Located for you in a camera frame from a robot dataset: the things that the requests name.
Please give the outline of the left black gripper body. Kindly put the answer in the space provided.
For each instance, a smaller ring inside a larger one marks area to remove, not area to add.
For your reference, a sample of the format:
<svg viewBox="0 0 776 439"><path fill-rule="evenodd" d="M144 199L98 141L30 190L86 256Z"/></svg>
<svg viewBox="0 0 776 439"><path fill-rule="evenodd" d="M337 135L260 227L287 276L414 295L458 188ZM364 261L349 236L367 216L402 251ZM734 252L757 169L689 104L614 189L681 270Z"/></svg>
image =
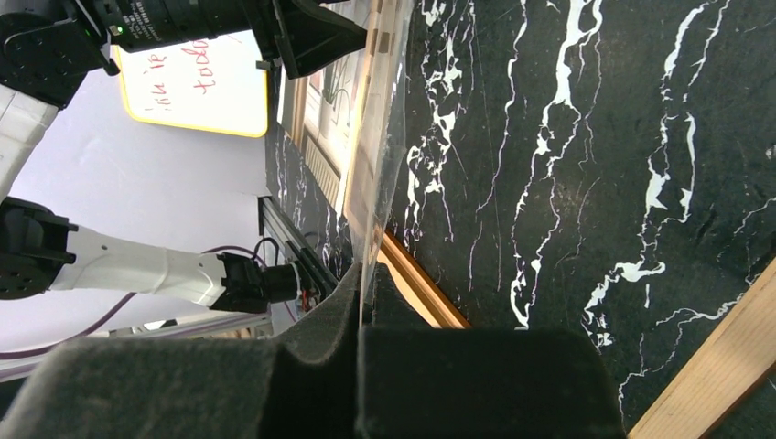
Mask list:
<svg viewBox="0 0 776 439"><path fill-rule="evenodd" d="M290 80L366 45L366 29L319 1L247 1L245 14L263 59L279 60Z"/></svg>

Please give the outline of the brown cardboard backing board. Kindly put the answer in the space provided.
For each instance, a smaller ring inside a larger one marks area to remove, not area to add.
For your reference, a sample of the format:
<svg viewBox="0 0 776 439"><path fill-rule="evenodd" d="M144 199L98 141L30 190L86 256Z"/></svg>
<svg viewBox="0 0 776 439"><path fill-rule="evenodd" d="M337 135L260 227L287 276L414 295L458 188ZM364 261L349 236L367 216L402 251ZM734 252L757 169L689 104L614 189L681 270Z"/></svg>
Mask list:
<svg viewBox="0 0 776 439"><path fill-rule="evenodd" d="M307 96L307 80L282 78L280 84L278 122L287 136L300 146L304 131L304 116Z"/></svg>

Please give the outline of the wooden picture frame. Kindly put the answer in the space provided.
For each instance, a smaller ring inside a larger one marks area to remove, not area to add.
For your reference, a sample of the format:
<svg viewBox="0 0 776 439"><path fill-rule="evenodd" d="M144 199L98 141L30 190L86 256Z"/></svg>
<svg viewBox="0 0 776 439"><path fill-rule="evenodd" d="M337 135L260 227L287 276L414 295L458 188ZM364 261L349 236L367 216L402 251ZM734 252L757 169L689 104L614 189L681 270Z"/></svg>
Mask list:
<svg viewBox="0 0 776 439"><path fill-rule="evenodd" d="M632 438L775 435L775 4L373 1L380 259L436 327L563 328Z"/></svg>

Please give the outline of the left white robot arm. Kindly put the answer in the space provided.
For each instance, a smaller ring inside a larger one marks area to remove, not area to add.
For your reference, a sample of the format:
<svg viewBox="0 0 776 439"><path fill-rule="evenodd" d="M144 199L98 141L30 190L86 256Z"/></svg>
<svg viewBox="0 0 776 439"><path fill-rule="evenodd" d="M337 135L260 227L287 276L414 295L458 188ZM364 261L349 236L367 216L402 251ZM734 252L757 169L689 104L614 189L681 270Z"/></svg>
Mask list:
<svg viewBox="0 0 776 439"><path fill-rule="evenodd" d="M111 47L169 48L250 31L265 68L299 79L365 46L367 32L326 1L4 1L1 4L1 296L119 290L217 311L263 314L310 285L296 262L192 253L72 224L10 189L87 74L119 67Z"/></svg>

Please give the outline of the plant photo print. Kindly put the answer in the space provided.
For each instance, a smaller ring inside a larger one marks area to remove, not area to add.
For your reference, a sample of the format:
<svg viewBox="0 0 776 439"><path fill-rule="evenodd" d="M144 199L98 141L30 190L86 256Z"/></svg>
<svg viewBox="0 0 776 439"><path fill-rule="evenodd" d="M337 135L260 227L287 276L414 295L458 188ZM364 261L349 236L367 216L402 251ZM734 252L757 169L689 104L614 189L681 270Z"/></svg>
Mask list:
<svg viewBox="0 0 776 439"><path fill-rule="evenodd" d="M307 78L301 145L327 202L341 212L363 67L361 51Z"/></svg>

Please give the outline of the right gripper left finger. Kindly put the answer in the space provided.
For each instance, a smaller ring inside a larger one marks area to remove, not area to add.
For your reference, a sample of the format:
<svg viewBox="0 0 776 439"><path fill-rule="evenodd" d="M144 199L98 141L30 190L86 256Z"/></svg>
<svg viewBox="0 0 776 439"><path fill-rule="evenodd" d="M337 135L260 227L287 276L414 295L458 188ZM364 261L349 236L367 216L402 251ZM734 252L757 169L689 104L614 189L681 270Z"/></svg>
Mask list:
<svg viewBox="0 0 776 439"><path fill-rule="evenodd" d="M362 267L264 340L83 338L54 349L4 438L350 438Z"/></svg>

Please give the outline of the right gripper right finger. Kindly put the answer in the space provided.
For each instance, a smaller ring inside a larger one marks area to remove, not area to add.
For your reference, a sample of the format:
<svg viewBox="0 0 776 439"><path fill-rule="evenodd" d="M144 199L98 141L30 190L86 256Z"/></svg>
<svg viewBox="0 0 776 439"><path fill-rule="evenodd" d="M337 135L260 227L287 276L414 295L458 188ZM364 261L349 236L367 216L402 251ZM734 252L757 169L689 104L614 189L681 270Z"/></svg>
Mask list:
<svg viewBox="0 0 776 439"><path fill-rule="evenodd" d="M591 343L554 329L439 329L375 268L359 334L360 438L622 438Z"/></svg>

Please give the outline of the transparent plastic sheet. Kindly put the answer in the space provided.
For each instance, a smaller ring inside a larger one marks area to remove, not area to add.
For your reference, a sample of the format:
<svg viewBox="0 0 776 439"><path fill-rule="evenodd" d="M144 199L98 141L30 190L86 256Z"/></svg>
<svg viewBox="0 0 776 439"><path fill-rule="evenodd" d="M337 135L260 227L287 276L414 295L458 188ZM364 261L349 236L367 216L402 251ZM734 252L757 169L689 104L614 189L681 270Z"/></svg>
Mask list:
<svg viewBox="0 0 776 439"><path fill-rule="evenodd" d="M361 325L370 319L373 271L407 148L405 54L414 9L414 1L375 1L368 22L343 204L360 271L356 310Z"/></svg>

